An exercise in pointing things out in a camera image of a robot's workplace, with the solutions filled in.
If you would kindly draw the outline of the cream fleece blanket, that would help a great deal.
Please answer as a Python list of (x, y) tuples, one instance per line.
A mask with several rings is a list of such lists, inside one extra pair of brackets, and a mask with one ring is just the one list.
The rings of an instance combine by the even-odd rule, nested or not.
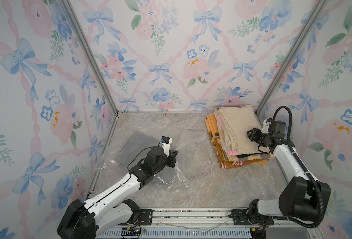
[(229, 149), (244, 154), (269, 153), (269, 148), (259, 146), (247, 137), (249, 130), (261, 128), (251, 105), (217, 109), (227, 132), (225, 143)]

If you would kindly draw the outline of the grey fleece blanket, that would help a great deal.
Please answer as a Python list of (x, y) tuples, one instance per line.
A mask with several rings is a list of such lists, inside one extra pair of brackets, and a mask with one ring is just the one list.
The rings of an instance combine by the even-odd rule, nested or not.
[[(121, 142), (116, 140), (115, 143), (120, 143), (120, 146), (114, 146), (114, 151), (110, 153), (110, 166), (114, 167), (121, 173), (127, 173), (127, 166), (132, 159), (134, 159), (136, 154), (138, 154), (143, 148), (158, 145), (161, 140), (161, 133), (155, 131), (151, 131), (151, 133), (152, 134), (136, 131), (129, 136), (125, 142), (123, 142), (123, 140)], [(136, 164), (139, 159), (144, 158), (147, 151), (149, 151), (149, 149), (143, 150), (129, 168), (131, 168), (134, 163)], [(174, 169), (166, 167), (165, 171), (157, 174), (154, 180), (159, 184), (170, 184), (175, 180), (175, 174)]]

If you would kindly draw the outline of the orange cartoon print blanket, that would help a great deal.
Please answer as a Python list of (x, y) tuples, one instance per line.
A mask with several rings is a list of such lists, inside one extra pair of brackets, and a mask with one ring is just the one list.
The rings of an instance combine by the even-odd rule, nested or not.
[(224, 152), (221, 141), (219, 138), (219, 131), (217, 128), (217, 121), (215, 114), (209, 114), (205, 118), (205, 124), (208, 131), (208, 135), (213, 146), (214, 152), (216, 154), (219, 166), (221, 169), (233, 169), (240, 168), (249, 165), (266, 165), (269, 160), (269, 154), (266, 156), (261, 156), (261, 158), (256, 158), (254, 156), (250, 156), (250, 160), (245, 161), (230, 161), (227, 159), (226, 153)]

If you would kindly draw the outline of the yellow grey checked blanket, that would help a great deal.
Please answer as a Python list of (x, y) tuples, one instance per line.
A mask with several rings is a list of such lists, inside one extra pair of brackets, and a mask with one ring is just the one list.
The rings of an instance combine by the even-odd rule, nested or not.
[(212, 114), (210, 114), (209, 118), (206, 119), (206, 125), (208, 125), (210, 121), (211, 129), (209, 129), (209, 133), (211, 142), (216, 152), (221, 169), (237, 168), (252, 164), (265, 165), (268, 160), (275, 158), (275, 156), (271, 153), (254, 154), (241, 158), (233, 155), (228, 156), (224, 150), (224, 144), (220, 138), (220, 128), (217, 123), (218, 109), (215, 110), (214, 117), (215, 119), (213, 119)]

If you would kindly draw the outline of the pink fleece blanket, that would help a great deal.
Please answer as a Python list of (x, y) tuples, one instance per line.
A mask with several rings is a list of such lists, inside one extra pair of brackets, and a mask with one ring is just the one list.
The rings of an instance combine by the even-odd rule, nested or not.
[(219, 131), (219, 136), (220, 136), (220, 140), (221, 140), (221, 145), (223, 147), (223, 150), (224, 152), (226, 153), (227, 155), (227, 158), (230, 160), (230, 161), (234, 161), (234, 159), (231, 159), (231, 158), (234, 158), (234, 157), (237, 157), (237, 158), (244, 158), (244, 153), (241, 153), (241, 152), (238, 152), (236, 150), (232, 150), (232, 149), (229, 149), (225, 143), (225, 139), (226, 139), (226, 136), (227, 136), (227, 132), (225, 130), (225, 127), (224, 127), (224, 124), (222, 122), (222, 118), (219, 114), (219, 112), (216, 110), (215, 111), (215, 117), (216, 117), (216, 121), (217, 121), (217, 128), (218, 128), (218, 131)]

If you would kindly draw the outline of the clear plastic vacuum bag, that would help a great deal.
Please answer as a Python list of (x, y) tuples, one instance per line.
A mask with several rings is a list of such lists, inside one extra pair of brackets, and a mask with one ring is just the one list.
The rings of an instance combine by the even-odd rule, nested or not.
[[(118, 142), (125, 142), (129, 136), (136, 131), (152, 134), (151, 131), (161, 133), (162, 136), (171, 137), (173, 142), (171, 150), (177, 150), (175, 180), (170, 184), (159, 184), (153, 179), (148, 188), (160, 188), (171, 192), (191, 193), (197, 183), (202, 178), (213, 171), (215, 166), (214, 152), (212, 150), (205, 118), (207, 114), (201, 113), (148, 113), (148, 114), (125, 114), (118, 119), (118, 124), (114, 131), (111, 144), (107, 151), (104, 168), (97, 183), (100, 189), (106, 189), (126, 173), (121, 173), (114, 167), (110, 166), (110, 153), (114, 151), (114, 146), (120, 146)], [(139, 156), (143, 148), (129, 166)]]

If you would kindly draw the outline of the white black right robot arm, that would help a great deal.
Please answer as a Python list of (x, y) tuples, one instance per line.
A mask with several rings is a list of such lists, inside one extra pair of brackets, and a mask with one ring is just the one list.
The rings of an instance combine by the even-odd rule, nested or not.
[(308, 171), (291, 141), (285, 139), (285, 130), (284, 122), (269, 118), (263, 122), (262, 129), (248, 131), (251, 141), (271, 150), (289, 183), (278, 199), (255, 199), (246, 209), (232, 210), (229, 218), (235, 225), (264, 227), (275, 220), (290, 221), (305, 228), (316, 228), (321, 224), (331, 188)]

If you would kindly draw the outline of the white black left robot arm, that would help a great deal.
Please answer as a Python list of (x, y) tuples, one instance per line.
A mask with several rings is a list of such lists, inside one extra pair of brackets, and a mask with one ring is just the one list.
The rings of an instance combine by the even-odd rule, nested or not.
[(140, 207), (129, 196), (149, 184), (164, 168), (174, 168), (178, 152), (160, 143), (149, 148), (116, 184), (101, 194), (81, 202), (75, 200), (65, 211), (56, 230), (62, 239), (95, 239), (120, 224), (138, 223)]

